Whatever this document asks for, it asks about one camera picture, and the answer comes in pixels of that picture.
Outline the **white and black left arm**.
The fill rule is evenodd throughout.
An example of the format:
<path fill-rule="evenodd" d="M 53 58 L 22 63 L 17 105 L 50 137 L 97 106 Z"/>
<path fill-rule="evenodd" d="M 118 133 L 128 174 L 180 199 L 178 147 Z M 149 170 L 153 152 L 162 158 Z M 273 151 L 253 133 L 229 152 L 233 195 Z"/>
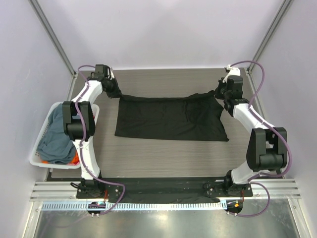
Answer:
<path fill-rule="evenodd" d="M 116 195 L 122 195 L 125 191 L 125 185 L 102 179 L 96 161 L 93 146 L 96 123 L 92 105 L 102 92 L 106 92 L 109 97 L 121 96 L 114 77 L 89 77 L 84 88 L 75 98 L 62 103 L 64 133 L 73 142 L 81 165 L 80 183 L 72 184 L 77 189 L 77 198 L 102 197 L 110 186 L 122 188 L 116 192 Z"/>

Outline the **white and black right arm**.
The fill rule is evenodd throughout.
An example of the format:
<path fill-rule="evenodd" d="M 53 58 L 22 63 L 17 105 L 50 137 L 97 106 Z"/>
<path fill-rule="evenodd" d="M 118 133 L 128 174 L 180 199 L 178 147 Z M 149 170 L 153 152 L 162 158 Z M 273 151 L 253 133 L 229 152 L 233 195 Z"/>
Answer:
<path fill-rule="evenodd" d="M 288 164 L 287 131 L 264 120 L 243 98 L 243 79 L 231 75 L 218 82 L 215 97 L 222 99 L 224 108 L 249 132 L 246 161 L 227 172 L 223 182 L 209 188 L 209 196 L 239 196 L 251 187 L 251 180 L 260 176 L 273 177 Z"/>

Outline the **black t-shirt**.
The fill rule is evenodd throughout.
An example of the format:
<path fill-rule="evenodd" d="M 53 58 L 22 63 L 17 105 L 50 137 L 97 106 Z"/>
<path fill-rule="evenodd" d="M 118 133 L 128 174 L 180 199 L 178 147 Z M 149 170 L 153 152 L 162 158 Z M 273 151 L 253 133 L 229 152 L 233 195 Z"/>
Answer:
<path fill-rule="evenodd" d="M 227 142 L 220 119 L 223 107 L 214 94 L 211 90 L 180 98 L 124 95 L 119 100 L 115 136 Z"/>

